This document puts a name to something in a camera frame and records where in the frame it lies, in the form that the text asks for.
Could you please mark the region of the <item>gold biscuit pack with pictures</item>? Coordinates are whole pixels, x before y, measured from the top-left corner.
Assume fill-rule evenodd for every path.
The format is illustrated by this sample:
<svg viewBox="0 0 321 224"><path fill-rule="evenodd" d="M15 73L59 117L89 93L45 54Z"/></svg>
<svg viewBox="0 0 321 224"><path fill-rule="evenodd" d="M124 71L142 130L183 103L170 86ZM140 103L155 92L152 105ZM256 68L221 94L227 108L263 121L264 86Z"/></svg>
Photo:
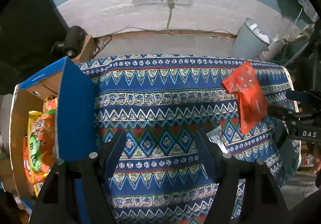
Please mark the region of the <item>gold biscuit pack with pictures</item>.
<svg viewBox="0 0 321 224"><path fill-rule="evenodd" d="M28 113L28 128L27 128L27 147L28 147L28 163L30 172L30 184L33 187L36 196L39 195L40 186L39 183L43 180L44 174L42 173L40 166L41 160L37 155L39 151L39 144L37 143L37 137L33 132L38 117L42 115L39 111L29 111Z"/></svg>

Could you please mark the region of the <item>blue patterned tablecloth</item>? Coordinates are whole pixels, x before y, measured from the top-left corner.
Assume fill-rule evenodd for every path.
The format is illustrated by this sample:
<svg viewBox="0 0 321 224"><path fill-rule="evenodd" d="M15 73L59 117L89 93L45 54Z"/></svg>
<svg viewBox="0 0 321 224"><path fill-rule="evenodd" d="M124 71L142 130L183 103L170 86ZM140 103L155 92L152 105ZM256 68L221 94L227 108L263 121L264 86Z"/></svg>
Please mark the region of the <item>blue patterned tablecloth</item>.
<svg viewBox="0 0 321 224"><path fill-rule="evenodd" d="M99 143L117 128L127 142L107 179L118 223L202 223L218 185L207 174L195 132L221 127L222 141L239 160L262 159L279 186L301 162L299 141L276 145L278 120L264 117L241 132L234 94L222 81L243 61L195 55L109 56L80 70L95 84L94 126Z"/></svg>

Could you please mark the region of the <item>blue cardboard box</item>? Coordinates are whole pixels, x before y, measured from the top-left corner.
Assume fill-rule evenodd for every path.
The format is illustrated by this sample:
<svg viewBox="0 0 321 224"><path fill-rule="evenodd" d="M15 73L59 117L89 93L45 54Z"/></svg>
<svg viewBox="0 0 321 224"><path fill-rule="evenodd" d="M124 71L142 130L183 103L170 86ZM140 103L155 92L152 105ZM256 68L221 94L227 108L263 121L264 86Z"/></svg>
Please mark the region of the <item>blue cardboard box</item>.
<svg viewBox="0 0 321 224"><path fill-rule="evenodd" d="M74 162L97 151L94 133L95 86L78 66L64 57L16 85L9 123L9 149L14 182L20 199L34 208L23 165L23 138L29 111L43 108L47 96L58 99L54 155Z"/></svg>

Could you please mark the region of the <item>red white snack bag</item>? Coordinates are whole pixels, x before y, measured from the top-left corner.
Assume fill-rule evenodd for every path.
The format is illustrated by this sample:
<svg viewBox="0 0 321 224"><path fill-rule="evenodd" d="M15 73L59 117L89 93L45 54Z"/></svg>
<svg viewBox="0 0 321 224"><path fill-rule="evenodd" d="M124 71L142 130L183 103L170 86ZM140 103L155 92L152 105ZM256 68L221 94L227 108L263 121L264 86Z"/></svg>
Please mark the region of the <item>red white snack bag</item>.
<svg viewBox="0 0 321 224"><path fill-rule="evenodd" d="M45 98L44 104L43 104L43 112L44 113L48 113L52 110L56 110L57 107L58 107L57 97L50 95Z"/></svg>

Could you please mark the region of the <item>red candy bag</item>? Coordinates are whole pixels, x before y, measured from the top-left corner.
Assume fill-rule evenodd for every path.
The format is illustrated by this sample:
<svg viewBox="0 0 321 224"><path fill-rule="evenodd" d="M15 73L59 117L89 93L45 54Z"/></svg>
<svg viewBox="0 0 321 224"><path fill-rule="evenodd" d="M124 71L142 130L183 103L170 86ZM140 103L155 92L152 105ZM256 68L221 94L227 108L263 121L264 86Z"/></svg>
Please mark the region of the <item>red candy bag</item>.
<svg viewBox="0 0 321 224"><path fill-rule="evenodd" d="M245 61L222 81L237 99L241 133L246 134L266 115L268 102L250 61Z"/></svg>

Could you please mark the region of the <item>silver foil snack pack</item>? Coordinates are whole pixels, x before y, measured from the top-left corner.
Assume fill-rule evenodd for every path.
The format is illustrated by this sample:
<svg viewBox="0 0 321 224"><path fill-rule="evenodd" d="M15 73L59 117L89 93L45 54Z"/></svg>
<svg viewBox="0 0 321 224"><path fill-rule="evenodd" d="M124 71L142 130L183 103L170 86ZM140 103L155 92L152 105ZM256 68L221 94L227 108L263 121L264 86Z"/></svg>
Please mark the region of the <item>silver foil snack pack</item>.
<svg viewBox="0 0 321 224"><path fill-rule="evenodd" d="M216 143L219 146L220 150L223 153L228 153L228 150L226 149L226 146L222 140L221 125L218 125L216 128L208 132L206 135L211 142Z"/></svg>

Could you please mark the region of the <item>small cardboard box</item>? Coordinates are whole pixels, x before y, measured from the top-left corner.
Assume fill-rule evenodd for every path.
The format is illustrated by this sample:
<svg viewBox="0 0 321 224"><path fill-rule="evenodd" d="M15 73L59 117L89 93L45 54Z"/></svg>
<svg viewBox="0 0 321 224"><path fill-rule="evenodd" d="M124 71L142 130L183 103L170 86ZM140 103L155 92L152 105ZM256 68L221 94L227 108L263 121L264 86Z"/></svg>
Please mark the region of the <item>small cardboard box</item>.
<svg viewBox="0 0 321 224"><path fill-rule="evenodd" d="M92 35L86 35L80 54L72 59L75 64L90 61L93 58L96 49L95 41Z"/></svg>

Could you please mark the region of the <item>orange green snack bag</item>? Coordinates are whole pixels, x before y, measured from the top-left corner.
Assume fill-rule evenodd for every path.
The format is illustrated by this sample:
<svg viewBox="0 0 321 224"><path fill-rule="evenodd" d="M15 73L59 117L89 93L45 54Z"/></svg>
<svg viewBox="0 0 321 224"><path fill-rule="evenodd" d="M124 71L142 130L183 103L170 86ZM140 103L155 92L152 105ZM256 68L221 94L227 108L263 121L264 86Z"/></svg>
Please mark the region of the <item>orange green snack bag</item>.
<svg viewBox="0 0 321 224"><path fill-rule="evenodd" d="M55 110L52 110L48 113L42 113L42 115L38 117L35 125L35 130L33 131L35 133L35 136L37 137L37 143L39 144L39 151L37 152L37 155L41 160L40 169L44 174L43 180L47 177L52 166L54 165L54 162L56 161L56 157L53 154L56 136L55 120ZM25 174L27 175L28 181L30 181L29 163L27 163L27 169L25 170Z"/></svg>

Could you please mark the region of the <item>black hanging curtain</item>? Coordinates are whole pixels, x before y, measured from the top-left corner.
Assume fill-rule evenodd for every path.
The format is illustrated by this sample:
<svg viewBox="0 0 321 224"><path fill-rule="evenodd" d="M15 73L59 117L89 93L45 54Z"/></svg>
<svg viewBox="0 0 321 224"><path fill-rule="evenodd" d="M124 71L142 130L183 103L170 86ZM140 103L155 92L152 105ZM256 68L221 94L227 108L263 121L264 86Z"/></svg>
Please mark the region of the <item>black hanging curtain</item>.
<svg viewBox="0 0 321 224"><path fill-rule="evenodd" d="M66 31L53 0L1 0L1 94L63 57L51 49Z"/></svg>

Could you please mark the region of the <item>light blue waste bin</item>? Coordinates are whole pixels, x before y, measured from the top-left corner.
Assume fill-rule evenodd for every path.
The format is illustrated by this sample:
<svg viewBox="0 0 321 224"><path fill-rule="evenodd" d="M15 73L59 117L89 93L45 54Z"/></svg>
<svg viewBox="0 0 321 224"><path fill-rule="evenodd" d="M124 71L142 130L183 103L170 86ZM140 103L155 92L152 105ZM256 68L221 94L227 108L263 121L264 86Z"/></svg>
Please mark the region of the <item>light blue waste bin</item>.
<svg viewBox="0 0 321 224"><path fill-rule="evenodd" d="M239 59L254 60L272 42L270 32L263 25L252 18L246 18L233 42L231 55Z"/></svg>

